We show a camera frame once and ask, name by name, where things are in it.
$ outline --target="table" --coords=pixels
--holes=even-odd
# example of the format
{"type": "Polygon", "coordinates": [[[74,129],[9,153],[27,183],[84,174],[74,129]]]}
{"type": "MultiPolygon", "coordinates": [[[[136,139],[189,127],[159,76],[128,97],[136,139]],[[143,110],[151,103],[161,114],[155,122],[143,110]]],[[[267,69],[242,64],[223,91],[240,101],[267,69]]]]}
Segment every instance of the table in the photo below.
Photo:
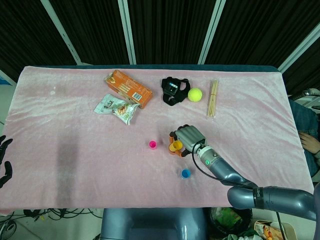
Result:
{"type": "Polygon", "coordinates": [[[86,69],[26,67],[21,73],[4,130],[14,139],[5,156],[13,177],[2,188],[1,209],[229,206],[229,187],[197,171],[191,157],[169,155],[169,133],[184,124],[195,125],[259,186],[313,192],[282,76],[273,67],[126,66],[125,73],[154,93],[130,126],[93,112],[105,94],[117,96],[104,83],[114,67],[81,67],[86,69]],[[203,99],[166,105],[160,82],[168,76],[188,78],[203,99]],[[216,117],[208,119],[213,78],[219,80],[216,117]],[[157,150],[148,149],[149,140],[158,141],[157,150]],[[183,168],[191,178],[180,178],[183,168]]]}

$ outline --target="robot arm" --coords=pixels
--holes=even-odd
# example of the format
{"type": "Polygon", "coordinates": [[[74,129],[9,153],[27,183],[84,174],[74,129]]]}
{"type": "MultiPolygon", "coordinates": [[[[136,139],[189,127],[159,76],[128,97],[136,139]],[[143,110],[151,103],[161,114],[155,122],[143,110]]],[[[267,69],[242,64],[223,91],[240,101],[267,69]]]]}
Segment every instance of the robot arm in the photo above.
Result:
{"type": "MultiPolygon", "coordinates": [[[[245,179],[233,169],[219,154],[207,145],[206,138],[194,126],[185,125],[175,131],[184,147],[197,154],[201,162],[224,185],[231,185],[227,193],[230,204],[236,209],[267,209],[297,217],[316,220],[317,204],[320,204],[320,184],[314,190],[314,195],[299,189],[276,186],[258,187],[252,181],[245,179]]],[[[320,234],[320,217],[316,223],[316,235],[320,234]]]]}
{"type": "Polygon", "coordinates": [[[227,186],[234,186],[236,183],[245,185],[249,188],[258,187],[252,181],[245,179],[236,170],[234,170],[211,146],[207,145],[205,136],[194,126],[185,125],[180,127],[175,134],[183,146],[197,154],[201,162],[214,174],[215,177],[227,181],[221,182],[227,186]]]}

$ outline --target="black curtain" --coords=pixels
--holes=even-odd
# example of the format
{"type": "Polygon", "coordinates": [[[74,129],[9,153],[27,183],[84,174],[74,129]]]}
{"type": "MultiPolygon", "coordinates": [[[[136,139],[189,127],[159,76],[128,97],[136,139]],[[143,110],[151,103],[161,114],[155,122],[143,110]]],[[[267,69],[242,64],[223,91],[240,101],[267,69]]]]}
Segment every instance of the black curtain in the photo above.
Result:
{"type": "Polygon", "coordinates": [[[128,0],[137,64],[197,64],[214,0],[128,0]]]}
{"type": "Polygon", "coordinates": [[[39,0],[0,1],[0,69],[14,81],[28,65],[75,65],[39,0]]]}
{"type": "Polygon", "coordinates": [[[205,63],[279,67],[319,22],[319,0],[227,0],[205,63]]]}
{"type": "Polygon", "coordinates": [[[117,0],[50,0],[82,62],[129,64],[117,0]]]}
{"type": "Polygon", "coordinates": [[[288,94],[299,93],[307,88],[320,89],[320,38],[282,76],[288,94]]]}

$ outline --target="plastic bag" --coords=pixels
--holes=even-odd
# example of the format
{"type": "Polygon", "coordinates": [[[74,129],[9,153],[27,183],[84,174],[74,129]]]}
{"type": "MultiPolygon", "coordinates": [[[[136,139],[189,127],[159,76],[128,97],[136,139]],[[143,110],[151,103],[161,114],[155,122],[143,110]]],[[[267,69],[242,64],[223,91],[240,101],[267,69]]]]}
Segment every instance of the plastic bag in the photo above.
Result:
{"type": "Polygon", "coordinates": [[[95,107],[94,112],[97,114],[113,114],[120,118],[125,124],[130,125],[130,120],[139,104],[131,104],[107,94],[102,101],[95,107]]]}

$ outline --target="jeans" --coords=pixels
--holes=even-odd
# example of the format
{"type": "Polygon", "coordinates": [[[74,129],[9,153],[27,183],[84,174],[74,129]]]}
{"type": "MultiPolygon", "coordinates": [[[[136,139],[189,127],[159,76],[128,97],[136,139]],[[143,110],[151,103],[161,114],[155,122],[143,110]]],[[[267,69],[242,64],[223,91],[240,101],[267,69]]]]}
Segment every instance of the jeans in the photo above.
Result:
{"type": "MultiPolygon", "coordinates": [[[[306,108],[290,99],[289,103],[292,110],[296,129],[299,132],[304,132],[319,140],[319,118],[317,114],[311,109],[306,108]]],[[[318,172],[319,166],[314,158],[314,155],[311,152],[304,150],[304,155],[306,158],[306,163],[308,165],[310,175],[312,177],[318,172]]]]}

